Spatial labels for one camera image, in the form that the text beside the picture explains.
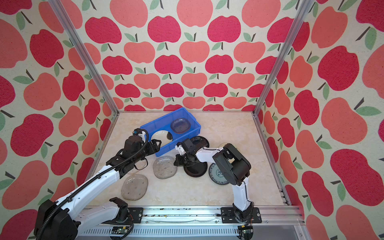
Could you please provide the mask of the amber glass plate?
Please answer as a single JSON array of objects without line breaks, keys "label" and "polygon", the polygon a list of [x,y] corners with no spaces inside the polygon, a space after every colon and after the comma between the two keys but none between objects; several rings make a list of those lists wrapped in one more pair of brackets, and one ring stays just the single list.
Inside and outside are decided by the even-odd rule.
[{"label": "amber glass plate", "polygon": [[176,134],[184,134],[191,128],[191,123],[186,118],[179,118],[171,123],[171,129]]}]

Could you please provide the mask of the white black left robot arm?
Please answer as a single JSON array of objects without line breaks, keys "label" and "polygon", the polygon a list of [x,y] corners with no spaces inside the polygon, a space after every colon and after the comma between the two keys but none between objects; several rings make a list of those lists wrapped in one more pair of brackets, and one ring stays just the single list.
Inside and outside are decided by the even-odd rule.
[{"label": "white black left robot arm", "polygon": [[127,203],[117,197],[93,210],[84,211],[84,208],[131,171],[137,162],[157,153],[161,143],[159,140],[143,142],[140,136],[131,136],[125,147],[91,179],[56,201],[47,200],[40,205],[34,235],[38,240],[74,240],[104,222],[131,224],[134,219]]}]

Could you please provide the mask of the white floral round plate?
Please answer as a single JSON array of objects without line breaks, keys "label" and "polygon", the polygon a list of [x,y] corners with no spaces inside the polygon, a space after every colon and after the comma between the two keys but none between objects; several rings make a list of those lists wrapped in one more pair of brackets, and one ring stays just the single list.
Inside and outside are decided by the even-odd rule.
[{"label": "white floral round plate", "polygon": [[173,135],[166,130],[160,130],[152,135],[151,140],[161,141],[162,145],[167,145],[173,141]]}]

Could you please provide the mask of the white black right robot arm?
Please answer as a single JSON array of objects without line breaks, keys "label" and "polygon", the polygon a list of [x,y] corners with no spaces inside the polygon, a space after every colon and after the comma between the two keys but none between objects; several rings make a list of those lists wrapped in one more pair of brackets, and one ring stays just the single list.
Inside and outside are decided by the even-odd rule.
[{"label": "white black right robot arm", "polygon": [[232,185],[233,213],[237,222],[250,224],[253,219],[254,202],[249,199],[250,162],[232,144],[221,148],[209,148],[202,138],[186,139],[176,144],[174,165],[191,167],[199,163],[214,163],[226,181]]}]

